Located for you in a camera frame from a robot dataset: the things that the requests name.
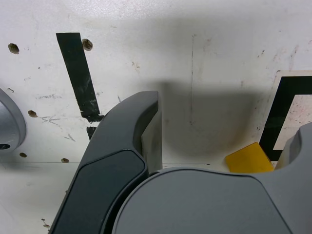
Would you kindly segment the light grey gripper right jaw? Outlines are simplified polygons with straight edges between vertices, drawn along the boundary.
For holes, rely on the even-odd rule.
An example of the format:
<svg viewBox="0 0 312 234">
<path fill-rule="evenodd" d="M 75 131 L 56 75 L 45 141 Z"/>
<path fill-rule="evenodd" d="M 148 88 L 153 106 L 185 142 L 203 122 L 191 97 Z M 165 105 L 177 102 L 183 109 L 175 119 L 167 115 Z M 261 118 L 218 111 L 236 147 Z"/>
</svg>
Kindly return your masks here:
<svg viewBox="0 0 312 234">
<path fill-rule="evenodd" d="M 290 163 L 266 173 L 170 168 L 130 193 L 115 234 L 309 234 L 312 126 L 286 144 Z"/>
</svg>

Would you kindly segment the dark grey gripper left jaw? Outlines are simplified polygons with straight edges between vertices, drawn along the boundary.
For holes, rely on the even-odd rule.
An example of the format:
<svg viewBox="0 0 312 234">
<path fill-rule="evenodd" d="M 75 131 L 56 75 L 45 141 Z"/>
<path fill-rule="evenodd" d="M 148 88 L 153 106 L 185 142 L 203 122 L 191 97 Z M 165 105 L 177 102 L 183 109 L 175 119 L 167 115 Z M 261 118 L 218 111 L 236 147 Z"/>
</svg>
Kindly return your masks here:
<svg viewBox="0 0 312 234">
<path fill-rule="evenodd" d="M 143 91 L 107 113 L 86 148 L 50 233 L 112 232 L 127 196 L 149 177 L 141 137 L 158 104 L 157 91 Z"/>
</svg>

